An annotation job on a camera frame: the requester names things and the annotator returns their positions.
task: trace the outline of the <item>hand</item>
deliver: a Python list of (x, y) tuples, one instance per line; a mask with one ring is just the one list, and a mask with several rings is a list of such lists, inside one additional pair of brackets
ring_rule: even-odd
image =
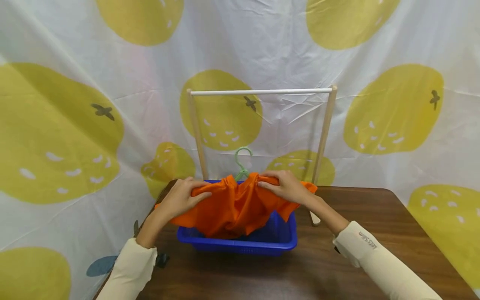
[(305, 206), (308, 206), (312, 199), (313, 194), (290, 171), (265, 171), (260, 175), (278, 178), (280, 185), (273, 185), (264, 181), (258, 183), (258, 186), (271, 191), (278, 197)]
[(196, 181), (192, 177), (178, 179), (171, 190), (163, 199), (158, 211), (168, 216), (169, 220), (192, 209), (197, 203), (212, 195), (210, 192), (203, 192), (200, 195), (191, 197), (192, 189), (209, 184), (205, 181)]

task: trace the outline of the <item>white horizontal bar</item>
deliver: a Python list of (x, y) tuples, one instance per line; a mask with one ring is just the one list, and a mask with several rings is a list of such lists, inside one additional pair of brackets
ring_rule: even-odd
[(245, 90), (245, 91), (192, 91), (192, 96), (217, 95), (268, 95), (268, 94), (327, 94), (332, 88), (298, 88), (286, 90)]

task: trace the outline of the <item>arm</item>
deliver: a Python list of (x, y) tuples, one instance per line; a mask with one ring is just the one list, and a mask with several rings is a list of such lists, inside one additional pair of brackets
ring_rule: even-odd
[(391, 300), (441, 300), (440, 296), (420, 277), (382, 246), (357, 222), (348, 222), (322, 198), (312, 195), (289, 171), (266, 171), (263, 175), (277, 177), (279, 186), (266, 182), (259, 185), (276, 195), (306, 206), (335, 235), (339, 252), (367, 275)]
[(194, 207), (211, 193), (190, 197), (193, 188), (207, 182), (192, 178), (177, 180), (161, 206), (145, 219), (137, 238), (127, 241), (97, 300), (134, 300), (151, 279), (156, 260), (155, 241), (162, 228), (174, 217)]

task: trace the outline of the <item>person's left hand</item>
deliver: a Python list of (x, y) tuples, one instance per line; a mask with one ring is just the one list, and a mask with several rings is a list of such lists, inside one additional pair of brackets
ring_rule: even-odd
[(168, 219), (173, 219), (176, 216), (192, 209), (197, 203), (212, 195), (210, 192), (203, 192), (200, 195), (191, 197), (192, 189), (209, 184), (205, 181), (196, 181), (192, 177), (187, 179), (178, 179), (171, 190), (163, 199), (158, 209), (165, 214)]

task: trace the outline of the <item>white backdrop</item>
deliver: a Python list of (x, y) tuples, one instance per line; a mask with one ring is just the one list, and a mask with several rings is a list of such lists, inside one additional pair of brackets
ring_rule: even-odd
[[(0, 0), (0, 298), (90, 299), (166, 182), (201, 176), (186, 88), (330, 84), (319, 183), (393, 191), (480, 296), (479, 9)], [(311, 174), (325, 96), (223, 100), (197, 100), (211, 179), (240, 146)]]

